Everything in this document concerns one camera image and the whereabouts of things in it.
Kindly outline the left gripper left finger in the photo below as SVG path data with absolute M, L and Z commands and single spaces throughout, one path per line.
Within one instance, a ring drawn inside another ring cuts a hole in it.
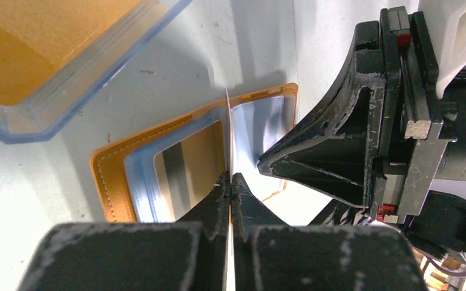
M 224 290 L 229 173 L 175 222 L 58 224 L 20 290 Z

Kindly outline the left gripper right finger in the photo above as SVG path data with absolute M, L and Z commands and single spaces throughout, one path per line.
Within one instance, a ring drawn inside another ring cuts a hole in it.
M 237 290 L 426 290 L 406 239 L 389 227 L 285 224 L 231 181 Z

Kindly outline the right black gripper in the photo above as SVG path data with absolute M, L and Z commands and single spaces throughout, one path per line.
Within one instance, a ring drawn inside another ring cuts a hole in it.
M 356 25 L 333 85 L 262 154 L 259 172 L 356 208 L 372 202 L 372 218 L 419 250 L 466 255 L 466 198 L 431 189 L 466 181 L 466 65 L 443 98 L 438 78 L 424 14 L 383 9 Z

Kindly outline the orange leather card holder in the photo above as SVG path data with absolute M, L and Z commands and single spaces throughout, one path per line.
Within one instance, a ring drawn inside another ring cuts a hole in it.
M 225 98 L 92 153 L 108 222 L 171 222 L 196 206 L 224 172 L 241 173 L 266 201 L 286 189 L 263 176 L 260 156 L 294 126 L 298 86 Z

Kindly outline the clear plastic card tray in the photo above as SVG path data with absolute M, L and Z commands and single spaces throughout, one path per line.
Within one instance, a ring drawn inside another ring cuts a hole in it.
M 52 138 L 187 1 L 0 1 L 0 141 Z

